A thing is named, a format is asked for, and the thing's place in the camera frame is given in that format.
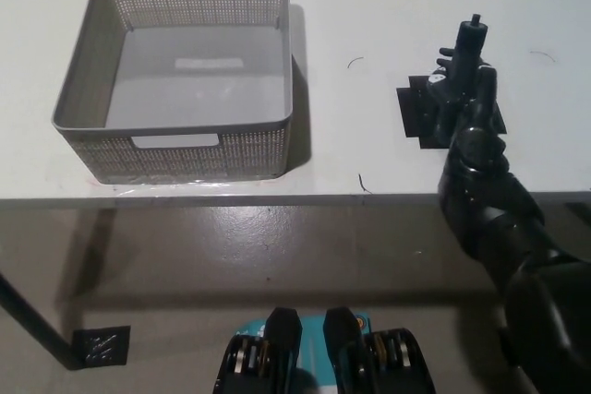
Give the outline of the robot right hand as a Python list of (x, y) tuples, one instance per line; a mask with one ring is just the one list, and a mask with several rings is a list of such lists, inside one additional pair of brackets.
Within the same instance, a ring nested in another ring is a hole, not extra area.
[(436, 106), (433, 136), (448, 149), (444, 172), (506, 173), (506, 144), (494, 125), (497, 70), (474, 52), (445, 47), (437, 64), (427, 86)]

